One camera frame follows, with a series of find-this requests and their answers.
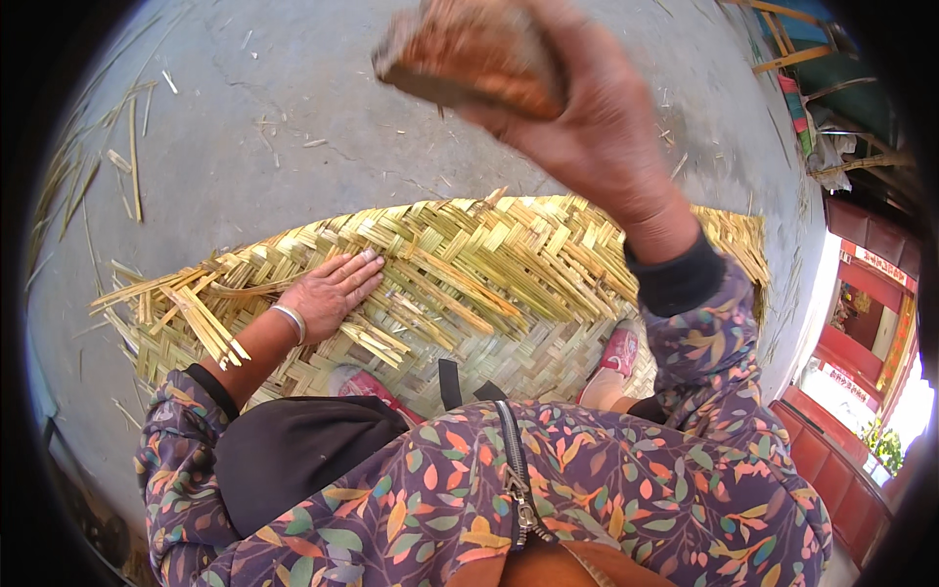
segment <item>wooden chair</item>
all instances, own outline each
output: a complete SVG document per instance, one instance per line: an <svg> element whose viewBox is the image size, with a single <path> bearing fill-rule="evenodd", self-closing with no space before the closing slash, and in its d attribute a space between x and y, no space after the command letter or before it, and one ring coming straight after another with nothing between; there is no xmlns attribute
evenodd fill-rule
<svg viewBox="0 0 939 587"><path fill-rule="evenodd" d="M854 46L837 24L826 23L811 14L793 10L792 8L769 4L768 2L759 2L758 0L717 0L717 2L736 4L738 6L751 7L759 10L763 19L766 21L766 26L769 27L770 33L773 34L773 39L776 40L776 45L779 48L780 58L757 64L753 68L754 73L763 73L764 71L774 70L776 68L784 68L794 63L799 63L800 61L808 61L809 59L832 53L854 53ZM780 14L818 26L828 39L828 44L820 47L812 47L811 49L805 49L803 51L796 51L792 40L789 39L789 35L786 33L786 29L782 26L782 21L778 16Z"/></svg>

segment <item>concrete ground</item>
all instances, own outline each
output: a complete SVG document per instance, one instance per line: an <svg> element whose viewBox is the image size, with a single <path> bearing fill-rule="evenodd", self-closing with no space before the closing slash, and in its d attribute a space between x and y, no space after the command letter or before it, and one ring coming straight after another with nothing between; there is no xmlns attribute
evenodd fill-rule
<svg viewBox="0 0 939 587"><path fill-rule="evenodd" d="M663 139L665 157L676 164L688 154L675 178L688 197L765 216L773 288L760 355L766 398L781 394L807 314L808 295L800 300L798 291L810 291L824 218L777 84L770 74L750 71L747 30L758 30L755 19L711 0L662 0L668 11L654 0L578 2L622 39L647 76L659 124L676 142L668 149ZM162 18L110 67L85 116L97 120L118 104L141 67L141 82L159 82L146 137L139 134L146 92L136 104L144 223L128 219L107 161L85 198L105 287L110 271L103 262L112 258L156 277L214 249L339 213L480 197L502 185L510 195L563 193L483 132L449 114L440 121L434 106L376 84L370 51L391 13L413 4L225 0L190 7L153 0L141 6L126 23L131 31L155 14ZM769 55L760 39L755 42ZM163 80L164 69L178 95ZM254 124L262 116L276 123L268 126L272 151ZM127 120L125 111L104 144L125 158ZM329 142L302 147L321 138ZM92 133L85 152L97 152L102 140L103 133ZM124 187L130 194L129 181ZM800 197L807 204L800 206ZM131 366L110 327L80 334L100 321L86 308L96 292L83 212L61 242L55 241L58 226L56 220L40 254L54 253L28 307L39 368L86 481L142 533L131 466L139 431L126 425L114 403L143 418Z"/></svg>

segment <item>leaf pattern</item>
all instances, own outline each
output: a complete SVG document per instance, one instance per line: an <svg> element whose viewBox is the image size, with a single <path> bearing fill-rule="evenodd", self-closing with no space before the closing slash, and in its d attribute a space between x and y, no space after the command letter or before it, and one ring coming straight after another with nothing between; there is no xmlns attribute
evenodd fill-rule
<svg viewBox="0 0 939 587"><path fill-rule="evenodd" d="M722 287L701 308L668 318L643 310L667 425L510 402L534 506L558 538L620 549L677 585L816 584L831 521L760 403L752 289L724 258ZM151 406L134 468L165 585L430 587L511 544L491 404L418 426L243 540L212 470L221 409L178 371Z"/></svg>

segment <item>silver bangle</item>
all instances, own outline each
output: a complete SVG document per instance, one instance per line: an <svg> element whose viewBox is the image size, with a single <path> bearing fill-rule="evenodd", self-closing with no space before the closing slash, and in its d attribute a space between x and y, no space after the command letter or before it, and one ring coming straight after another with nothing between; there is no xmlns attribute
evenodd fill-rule
<svg viewBox="0 0 939 587"><path fill-rule="evenodd" d="M297 346L299 347L300 345L302 345L303 341L306 340L306 322L303 320L303 317L300 315L300 313L297 312L297 310L294 310L293 308L288 308L287 306L282 305L280 303L275 303L274 305L270 307L270 309L280 310L281 312L289 316L290 319L293 320L294 324L297 325L297 328L295 328L294 331L296 331L297 335L300 337L300 341L297 343Z"/></svg>

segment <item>wrinkled hand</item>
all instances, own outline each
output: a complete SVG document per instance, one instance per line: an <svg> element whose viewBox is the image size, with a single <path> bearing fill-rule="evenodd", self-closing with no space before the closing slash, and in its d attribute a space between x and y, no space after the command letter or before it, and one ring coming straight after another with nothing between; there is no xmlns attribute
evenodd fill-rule
<svg viewBox="0 0 939 587"><path fill-rule="evenodd" d="M384 277L378 271L385 259L372 249L358 255L338 255L301 277L278 303L296 310L306 324L304 345L333 336L351 312Z"/></svg>
<svg viewBox="0 0 939 587"><path fill-rule="evenodd" d="M566 0L514 1L538 22L566 69L567 109L547 122L482 104L457 113L527 155L623 228L680 199L658 151L649 89L619 42Z"/></svg>

